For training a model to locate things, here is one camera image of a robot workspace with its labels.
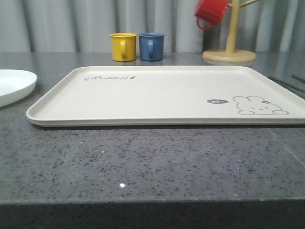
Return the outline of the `wooden mug tree stand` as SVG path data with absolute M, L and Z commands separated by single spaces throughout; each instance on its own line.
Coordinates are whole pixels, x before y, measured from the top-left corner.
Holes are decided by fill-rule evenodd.
M 229 6 L 232 9 L 226 48 L 224 50 L 206 50 L 202 54 L 203 59 L 218 62 L 252 62 L 256 60 L 256 54 L 254 52 L 237 50 L 235 47 L 241 8 L 257 1 L 258 0 L 248 0 L 242 3 L 241 0 L 233 0 L 232 3 L 229 3 Z

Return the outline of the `yellow mug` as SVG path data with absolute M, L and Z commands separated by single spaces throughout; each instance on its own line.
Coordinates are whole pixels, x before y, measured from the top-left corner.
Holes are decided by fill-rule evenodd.
M 118 62 L 129 62 L 136 59 L 136 33 L 112 33 L 112 59 Z

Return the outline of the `white round plate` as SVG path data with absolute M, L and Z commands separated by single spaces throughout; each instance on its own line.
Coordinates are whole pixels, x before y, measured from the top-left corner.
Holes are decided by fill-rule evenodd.
M 0 70 L 0 106 L 14 103 L 27 95 L 35 88 L 37 75 L 16 69 Z

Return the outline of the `silver metal fork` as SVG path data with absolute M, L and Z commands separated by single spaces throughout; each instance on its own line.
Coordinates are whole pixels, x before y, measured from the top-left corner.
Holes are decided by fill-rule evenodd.
M 283 80 L 280 80 L 280 79 L 277 79 L 277 78 L 274 78 L 274 77 L 269 77 L 269 79 L 272 80 L 272 81 L 274 81 L 274 82 L 278 82 L 278 83 L 284 84 L 284 85 L 286 85 L 286 86 L 288 86 L 288 87 L 290 87 L 290 88 L 293 88 L 293 89 L 295 89 L 295 90 L 297 90 L 297 91 L 300 91 L 300 92 L 302 92 L 302 93 L 305 93 L 304 90 L 302 90 L 302 89 L 300 89 L 300 88 L 298 88 L 298 87 L 296 87 L 296 86 L 293 86 L 292 84 L 287 83 L 287 82 L 285 82 L 285 81 L 283 81 Z

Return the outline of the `blue mug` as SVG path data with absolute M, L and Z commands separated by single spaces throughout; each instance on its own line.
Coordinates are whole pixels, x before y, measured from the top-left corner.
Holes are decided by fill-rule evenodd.
M 140 59 L 143 61 L 160 61 L 163 59 L 163 33 L 141 33 L 139 36 Z

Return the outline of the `red mug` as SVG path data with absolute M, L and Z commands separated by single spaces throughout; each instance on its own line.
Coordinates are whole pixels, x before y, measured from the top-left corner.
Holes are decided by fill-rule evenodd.
M 198 1 L 194 15 L 196 17 L 196 24 L 202 30 L 208 30 L 213 26 L 217 26 L 227 8 L 229 7 L 228 0 L 200 0 Z M 200 25 L 200 20 L 204 20 L 209 23 L 208 27 Z

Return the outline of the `cream rabbit serving tray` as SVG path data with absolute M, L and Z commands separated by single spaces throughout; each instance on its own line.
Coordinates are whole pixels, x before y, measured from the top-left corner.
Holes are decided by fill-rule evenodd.
M 302 125 L 305 102 L 242 66 L 73 70 L 26 112 L 39 126 Z

